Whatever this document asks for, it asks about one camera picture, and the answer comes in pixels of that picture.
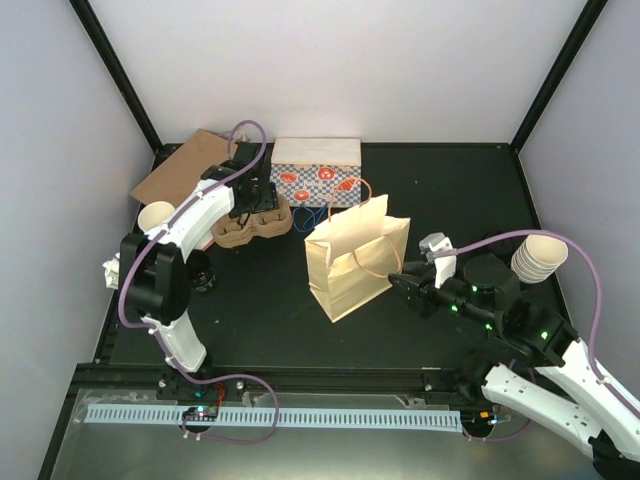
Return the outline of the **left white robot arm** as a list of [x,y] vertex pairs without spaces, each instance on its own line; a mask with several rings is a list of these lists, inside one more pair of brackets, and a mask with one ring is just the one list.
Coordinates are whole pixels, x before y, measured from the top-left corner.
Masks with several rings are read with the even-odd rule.
[[205,233],[241,204],[247,191],[242,183],[265,153],[261,143],[246,164],[231,158],[209,167],[167,220],[120,243],[118,320],[156,338],[167,364],[181,374],[179,386],[193,399],[213,391],[215,376],[205,368],[208,352],[189,317],[188,259]]

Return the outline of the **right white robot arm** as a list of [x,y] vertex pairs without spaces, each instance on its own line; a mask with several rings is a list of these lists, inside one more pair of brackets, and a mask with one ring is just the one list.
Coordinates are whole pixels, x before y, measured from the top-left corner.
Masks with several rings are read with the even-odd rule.
[[457,396],[509,407],[591,459],[604,479],[639,476],[639,401],[598,362],[553,310],[522,297],[516,274],[492,254],[460,272],[443,259],[407,262],[388,277],[423,318],[451,313],[483,338],[458,367]]

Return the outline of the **cream paper bag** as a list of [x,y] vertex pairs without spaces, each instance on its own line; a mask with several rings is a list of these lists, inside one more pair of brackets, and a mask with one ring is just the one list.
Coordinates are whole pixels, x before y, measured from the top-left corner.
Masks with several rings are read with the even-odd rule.
[[367,198],[339,213],[330,201],[327,219],[304,239],[310,292],[333,323],[391,288],[388,276],[402,271],[411,223],[388,214],[386,194],[352,180]]

